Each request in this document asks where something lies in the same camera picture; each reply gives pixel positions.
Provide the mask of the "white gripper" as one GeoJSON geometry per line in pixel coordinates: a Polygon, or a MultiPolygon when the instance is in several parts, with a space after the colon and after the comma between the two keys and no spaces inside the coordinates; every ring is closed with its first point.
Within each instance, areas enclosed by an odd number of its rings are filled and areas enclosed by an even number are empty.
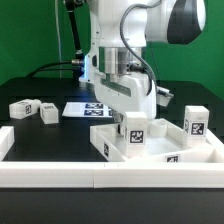
{"type": "Polygon", "coordinates": [[[166,88],[152,84],[150,94],[148,76],[132,72],[130,75],[116,76],[95,71],[94,90],[96,99],[118,112],[115,122],[118,133],[125,134],[126,112],[144,112],[149,120],[156,117],[157,106],[166,107],[173,94],[166,88]]]}

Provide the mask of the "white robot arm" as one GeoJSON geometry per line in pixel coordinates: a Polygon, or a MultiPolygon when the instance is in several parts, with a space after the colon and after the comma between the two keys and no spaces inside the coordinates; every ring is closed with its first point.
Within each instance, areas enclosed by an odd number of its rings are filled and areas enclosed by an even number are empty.
{"type": "Polygon", "coordinates": [[[156,117],[159,90],[143,57],[149,42],[186,45],[203,31],[204,0],[81,0],[88,6],[91,47],[84,77],[98,101],[114,111],[119,133],[128,112],[156,117]]]}

